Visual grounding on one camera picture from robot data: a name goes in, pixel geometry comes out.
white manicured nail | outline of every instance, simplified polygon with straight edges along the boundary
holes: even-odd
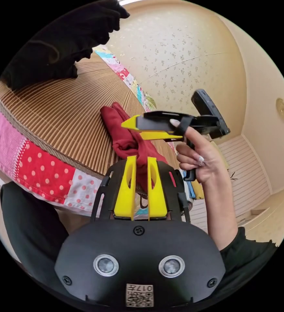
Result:
[[[175,127],[178,127],[180,124],[180,122],[176,119],[170,119],[170,123]]]

qr code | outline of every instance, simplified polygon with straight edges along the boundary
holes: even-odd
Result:
[[[127,307],[145,307],[154,306],[154,288],[152,285],[127,284],[126,289]]]

screw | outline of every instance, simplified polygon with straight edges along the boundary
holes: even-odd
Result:
[[[212,288],[212,287],[214,287],[216,284],[217,284],[217,279],[216,279],[216,278],[210,279],[210,280],[208,281],[208,283],[207,283],[207,287],[208,287],[208,288]]]
[[[135,235],[138,235],[138,236],[143,235],[144,232],[145,232],[144,228],[143,228],[142,226],[140,226],[140,225],[136,226],[136,227],[133,229],[133,233],[134,233]]]
[[[66,275],[62,277],[62,280],[68,286],[70,286],[72,284],[71,279],[68,276],[66,276]]]

polka dot fabric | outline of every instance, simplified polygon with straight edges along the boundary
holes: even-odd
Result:
[[[29,191],[48,201],[64,204],[75,170],[27,140],[20,151],[15,176]]]
[[[101,180],[75,169],[71,188],[64,204],[69,207],[78,207],[81,210],[92,211],[100,184]]]

black handle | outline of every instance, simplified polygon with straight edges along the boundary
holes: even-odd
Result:
[[[195,145],[189,140],[186,139],[186,144],[191,148],[195,149]],[[196,169],[187,170],[186,176],[183,178],[185,182],[191,182],[196,180]]]

